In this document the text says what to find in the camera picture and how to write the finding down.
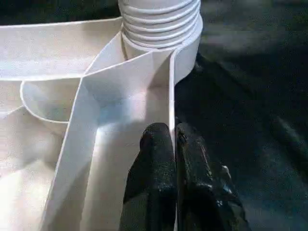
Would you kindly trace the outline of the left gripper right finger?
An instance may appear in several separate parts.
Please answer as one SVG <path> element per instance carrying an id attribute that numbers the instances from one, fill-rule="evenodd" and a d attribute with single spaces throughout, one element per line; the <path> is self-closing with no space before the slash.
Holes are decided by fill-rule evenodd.
<path id="1" fill-rule="evenodd" d="M 229 169 L 188 123 L 176 126 L 178 229 L 249 231 L 243 203 Z"/>

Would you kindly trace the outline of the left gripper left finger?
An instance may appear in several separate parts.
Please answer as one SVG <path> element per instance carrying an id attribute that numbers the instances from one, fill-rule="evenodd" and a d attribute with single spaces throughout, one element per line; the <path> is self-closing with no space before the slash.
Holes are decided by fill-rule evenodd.
<path id="1" fill-rule="evenodd" d="M 172 231 L 177 206 L 173 145 L 165 123 L 150 124 L 127 177 L 119 229 Z"/>

